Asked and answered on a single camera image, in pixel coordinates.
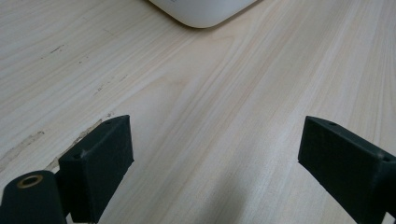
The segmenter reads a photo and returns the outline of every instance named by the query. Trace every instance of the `white device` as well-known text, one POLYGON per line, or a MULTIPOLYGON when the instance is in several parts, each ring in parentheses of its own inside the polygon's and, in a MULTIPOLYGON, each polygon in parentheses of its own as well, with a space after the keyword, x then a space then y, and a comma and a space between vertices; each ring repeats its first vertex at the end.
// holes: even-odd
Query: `white device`
POLYGON ((149 0, 182 23, 206 28, 227 20, 257 0, 149 0))

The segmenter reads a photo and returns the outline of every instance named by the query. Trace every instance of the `light wood surface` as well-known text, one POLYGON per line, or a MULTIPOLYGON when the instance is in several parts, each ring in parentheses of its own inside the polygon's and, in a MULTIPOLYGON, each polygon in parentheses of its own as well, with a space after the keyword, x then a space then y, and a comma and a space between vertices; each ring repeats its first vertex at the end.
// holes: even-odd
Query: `light wood surface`
POLYGON ((0 2, 0 189, 124 114, 101 224, 354 223, 297 153, 310 115, 396 154, 396 1, 263 0, 204 30, 144 0, 0 2))

